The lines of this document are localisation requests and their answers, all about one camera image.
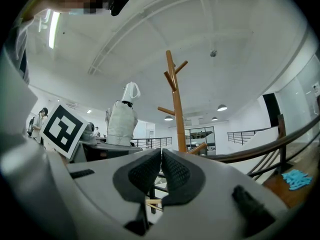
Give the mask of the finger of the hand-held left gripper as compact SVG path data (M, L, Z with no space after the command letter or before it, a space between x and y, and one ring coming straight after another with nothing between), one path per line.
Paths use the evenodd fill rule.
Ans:
M98 144L97 149L100 150L100 156L104 159L122 157L141 152L143 150L141 147L113 145L107 143Z

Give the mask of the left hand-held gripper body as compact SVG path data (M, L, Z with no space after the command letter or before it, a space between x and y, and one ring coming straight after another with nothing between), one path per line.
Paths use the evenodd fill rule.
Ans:
M58 102L44 122L40 135L66 159L72 160L79 142L95 146L94 124L86 121L66 104Z

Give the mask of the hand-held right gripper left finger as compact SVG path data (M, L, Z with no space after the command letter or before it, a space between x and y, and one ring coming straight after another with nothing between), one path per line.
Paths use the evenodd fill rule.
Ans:
M69 164L71 178L89 201L125 229L148 229L146 196L161 168L161 149Z

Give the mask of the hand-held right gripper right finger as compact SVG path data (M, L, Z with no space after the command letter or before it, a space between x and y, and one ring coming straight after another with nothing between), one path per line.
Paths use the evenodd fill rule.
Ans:
M243 240L283 217L288 208L238 169L163 150L168 195L159 221L165 240Z

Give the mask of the wooden coat stand pole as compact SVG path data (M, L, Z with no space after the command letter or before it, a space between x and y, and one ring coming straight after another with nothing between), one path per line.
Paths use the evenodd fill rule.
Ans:
M165 55L166 55L168 70L165 71L163 74L171 88L173 110L169 110L160 106L157 108L157 110L164 112L168 115L174 116L175 122L176 122L178 151L196 155L202 149L206 148L207 144L203 142L197 147L192 148L190 151L187 151L184 117L183 117L179 85L177 80L177 74L181 71L181 69L183 69L188 64L188 61L185 60L180 66L177 67L177 69L175 69L176 65L174 64L171 51L167 50L165 52Z

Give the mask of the pale wooden clothes hanger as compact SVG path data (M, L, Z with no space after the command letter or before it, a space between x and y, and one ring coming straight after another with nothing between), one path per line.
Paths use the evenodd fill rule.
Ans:
M145 205L149 206L150 208L162 212L163 209L161 207L158 207L158 205L162 205L161 199L146 199Z

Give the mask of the black balcony railing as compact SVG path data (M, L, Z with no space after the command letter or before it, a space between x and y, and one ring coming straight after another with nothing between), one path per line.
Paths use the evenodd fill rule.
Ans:
M172 146L172 137L134 138L131 143L143 150L170 148Z

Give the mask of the black stair railing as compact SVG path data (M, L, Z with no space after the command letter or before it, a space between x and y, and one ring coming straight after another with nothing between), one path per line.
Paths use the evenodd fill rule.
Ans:
M253 130L233 131L227 133L229 142L246 145L247 143L267 144L277 139L277 127L268 127Z

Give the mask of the black metal railing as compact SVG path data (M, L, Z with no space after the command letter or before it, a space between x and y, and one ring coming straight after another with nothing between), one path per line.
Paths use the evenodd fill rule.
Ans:
M320 123L320 115L317 115L315 119L311 120L308 124L290 133L289 135L285 134L284 123L280 123L278 126L279 135L276 140L270 143L230 154L204 155L203 157L226 164L239 163L262 157L262 159L249 172L246 173L254 181L258 181L262 175L272 170L280 170L282 172L288 161L304 151L313 142L313 140L310 140L304 147L302 147L292 156L288 158L286 157L287 145L302 137L318 123Z

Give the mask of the brown wooden table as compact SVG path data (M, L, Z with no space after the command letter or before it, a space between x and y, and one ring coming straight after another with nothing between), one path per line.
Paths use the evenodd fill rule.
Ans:
M297 190L289 190L290 185L285 182L281 174L270 177L262 185L278 196L289 209L301 205L307 201L319 179L319 161L319 153L309 154L305 158L302 158L301 161L296 163L292 168L285 171L285 173L288 173L292 170L299 170L303 173L307 173L309 177L312 177L309 185L305 185Z

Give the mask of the pile of blue clips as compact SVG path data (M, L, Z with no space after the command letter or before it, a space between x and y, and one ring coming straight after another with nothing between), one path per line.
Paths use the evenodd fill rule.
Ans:
M288 184L288 189L290 191L295 191L304 186L308 186L313 180L313 177L309 176L308 173L297 169L283 173L282 178Z

